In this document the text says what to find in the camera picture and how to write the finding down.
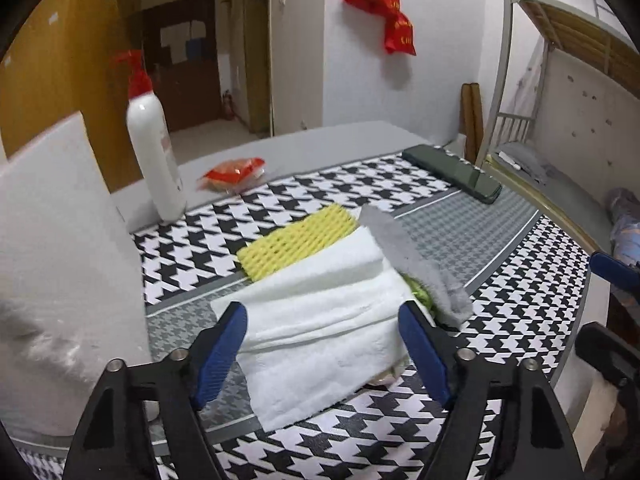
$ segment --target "folded towel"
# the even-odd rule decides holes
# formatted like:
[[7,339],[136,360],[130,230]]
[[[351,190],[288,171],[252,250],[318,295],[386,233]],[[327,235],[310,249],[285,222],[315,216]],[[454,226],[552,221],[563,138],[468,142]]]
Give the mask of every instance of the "folded towel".
[[265,431],[335,404],[406,354],[398,309],[414,297],[366,228],[211,303],[248,312],[238,353]]
[[[238,251],[242,269],[252,282],[258,282],[349,236],[358,227],[354,214],[331,204],[286,227],[259,238]],[[433,302],[420,283],[402,275],[417,300],[429,311]]]
[[458,328],[472,316],[473,304],[462,283],[436,261],[423,258],[391,215],[364,205],[358,220],[371,230],[393,268],[427,290],[433,300],[434,316],[440,323]]

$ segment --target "bunk bed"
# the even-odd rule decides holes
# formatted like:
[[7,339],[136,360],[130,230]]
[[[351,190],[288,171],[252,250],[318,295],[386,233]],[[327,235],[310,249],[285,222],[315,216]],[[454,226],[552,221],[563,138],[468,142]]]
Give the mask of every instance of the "bunk bed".
[[[594,16],[559,0],[504,0],[504,24],[498,77],[478,160],[482,167],[507,182],[535,202],[545,213],[587,251],[610,252],[611,223],[604,208],[580,188],[560,168],[555,168],[536,152],[531,142],[544,91],[548,55],[559,49],[599,70],[635,97],[640,98],[640,56],[629,38],[604,22],[604,13],[613,13],[593,0]],[[500,111],[506,84],[513,8],[519,5],[545,41],[540,81],[530,116]],[[531,161],[518,170],[500,153],[513,160]],[[536,166],[538,172],[525,166]]]

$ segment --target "white plastic bottle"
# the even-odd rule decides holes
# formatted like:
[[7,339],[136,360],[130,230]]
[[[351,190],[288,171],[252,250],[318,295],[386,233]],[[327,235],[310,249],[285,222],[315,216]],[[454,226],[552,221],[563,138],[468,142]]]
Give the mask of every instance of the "white plastic bottle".
[[176,221],[184,213],[187,197],[169,140],[162,104],[154,94],[150,77],[142,68],[141,51],[129,50],[116,60],[128,61],[131,65],[127,129],[151,200],[163,221]]

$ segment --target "yellow foam net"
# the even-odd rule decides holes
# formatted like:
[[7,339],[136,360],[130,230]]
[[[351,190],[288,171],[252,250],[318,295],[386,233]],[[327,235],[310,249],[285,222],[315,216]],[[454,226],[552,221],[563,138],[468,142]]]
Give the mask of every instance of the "yellow foam net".
[[238,251],[249,278],[257,282],[349,236],[358,222],[338,204],[331,204],[300,222],[259,238]]

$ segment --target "metal screw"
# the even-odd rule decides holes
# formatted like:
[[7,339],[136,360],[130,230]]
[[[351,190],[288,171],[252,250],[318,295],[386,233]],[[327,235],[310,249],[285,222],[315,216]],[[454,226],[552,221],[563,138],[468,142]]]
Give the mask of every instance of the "metal screw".
[[107,363],[107,370],[110,372],[117,372],[124,366],[122,359],[112,359]]
[[182,361],[187,358],[189,351],[186,348],[176,348],[169,354],[171,361]]
[[473,361],[476,353],[471,348],[461,348],[458,350],[458,357],[463,361]]
[[522,366],[531,372],[535,372],[538,369],[538,361],[535,359],[523,359]]

